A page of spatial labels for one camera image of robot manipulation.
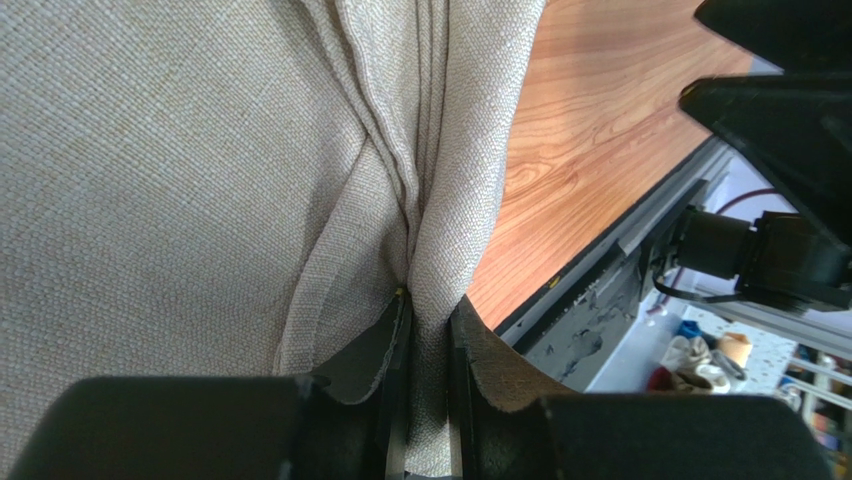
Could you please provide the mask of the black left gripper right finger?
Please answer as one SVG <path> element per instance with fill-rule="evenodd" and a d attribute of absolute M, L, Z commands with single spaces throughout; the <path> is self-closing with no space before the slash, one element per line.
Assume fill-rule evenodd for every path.
<path fill-rule="evenodd" d="M 451 321 L 460 327 L 462 356 L 473 384 L 495 409 L 512 413 L 541 397 L 575 393 L 536 368 L 490 330 L 466 296 L 457 304 Z"/>

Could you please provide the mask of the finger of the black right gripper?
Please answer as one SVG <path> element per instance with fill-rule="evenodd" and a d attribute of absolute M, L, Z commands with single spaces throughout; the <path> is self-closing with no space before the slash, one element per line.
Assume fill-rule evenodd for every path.
<path fill-rule="evenodd" d="M 823 234 L 850 245 L 850 74 L 701 78 L 681 92 L 678 106 Z"/>
<path fill-rule="evenodd" d="M 694 18 L 784 71 L 851 70 L 849 1 L 709 0 Z"/>

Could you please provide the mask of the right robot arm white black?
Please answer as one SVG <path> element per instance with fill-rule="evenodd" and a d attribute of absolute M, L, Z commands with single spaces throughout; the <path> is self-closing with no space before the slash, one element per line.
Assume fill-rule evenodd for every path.
<path fill-rule="evenodd" d="M 679 206 L 642 245 L 643 279 L 663 294 L 675 267 L 735 285 L 725 302 L 802 313 L 851 306 L 851 5 L 847 1 L 705 1 L 696 19 L 777 68 L 704 77 L 679 108 L 739 152 L 789 213 L 738 220 Z"/>

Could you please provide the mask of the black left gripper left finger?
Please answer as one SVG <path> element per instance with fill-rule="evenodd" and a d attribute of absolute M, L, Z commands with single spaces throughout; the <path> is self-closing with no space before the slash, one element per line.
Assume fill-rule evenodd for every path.
<path fill-rule="evenodd" d="M 411 334 L 411 296 L 398 288 L 376 322 L 311 371 L 324 392 L 344 405 L 365 402 L 398 364 L 407 358 Z"/>

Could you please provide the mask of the beige linen napkin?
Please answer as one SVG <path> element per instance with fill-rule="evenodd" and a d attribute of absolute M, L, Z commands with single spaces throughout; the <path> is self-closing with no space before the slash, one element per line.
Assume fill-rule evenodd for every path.
<path fill-rule="evenodd" d="M 5 1 L 1 470 L 107 374 L 305 373 L 413 298 L 405 467 L 495 227 L 541 1 Z"/>

